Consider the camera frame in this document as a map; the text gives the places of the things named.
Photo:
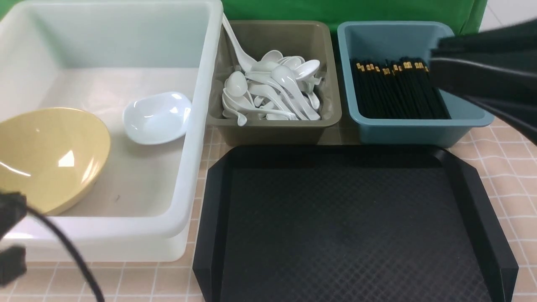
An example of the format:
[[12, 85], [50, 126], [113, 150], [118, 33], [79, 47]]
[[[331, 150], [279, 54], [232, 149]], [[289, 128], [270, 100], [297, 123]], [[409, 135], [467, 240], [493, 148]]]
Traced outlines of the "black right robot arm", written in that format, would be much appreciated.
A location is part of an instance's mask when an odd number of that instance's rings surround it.
[[537, 21], [439, 40], [432, 83], [537, 142]]

